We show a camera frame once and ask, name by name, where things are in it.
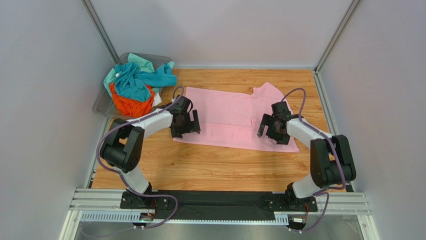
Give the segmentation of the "pink t shirt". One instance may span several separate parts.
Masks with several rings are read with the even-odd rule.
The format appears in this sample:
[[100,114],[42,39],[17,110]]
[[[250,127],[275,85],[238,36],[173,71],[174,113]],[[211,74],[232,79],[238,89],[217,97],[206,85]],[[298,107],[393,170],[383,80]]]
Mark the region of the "pink t shirt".
[[293,138],[288,144],[277,144],[266,135],[257,136],[263,115],[271,115],[272,104],[284,96],[269,82],[253,88],[252,94],[187,87],[185,96],[197,110],[200,133],[175,137],[175,142],[264,152],[300,151]]

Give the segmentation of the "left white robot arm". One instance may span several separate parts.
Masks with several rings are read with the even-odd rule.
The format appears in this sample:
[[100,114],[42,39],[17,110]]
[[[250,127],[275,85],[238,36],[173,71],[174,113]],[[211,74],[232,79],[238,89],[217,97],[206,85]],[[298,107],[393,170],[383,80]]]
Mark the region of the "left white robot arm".
[[139,166],[144,140],[163,129],[172,138],[201,132],[193,102],[179,95],[173,102],[136,119],[117,118],[97,145],[96,158],[106,170],[116,173],[133,194],[146,197],[152,189]]

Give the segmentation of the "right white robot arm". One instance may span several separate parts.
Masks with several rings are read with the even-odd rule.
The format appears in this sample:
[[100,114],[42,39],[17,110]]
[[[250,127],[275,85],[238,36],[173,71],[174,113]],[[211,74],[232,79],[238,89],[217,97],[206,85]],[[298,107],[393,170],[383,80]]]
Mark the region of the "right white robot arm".
[[266,135],[278,145],[288,145],[295,138],[310,150],[309,174],[290,183],[286,194],[305,199],[327,190],[345,189],[346,184],[356,179],[356,166],[345,135],[318,129],[300,114],[291,113],[284,101],[272,104],[271,109],[271,114],[262,116],[257,136]]

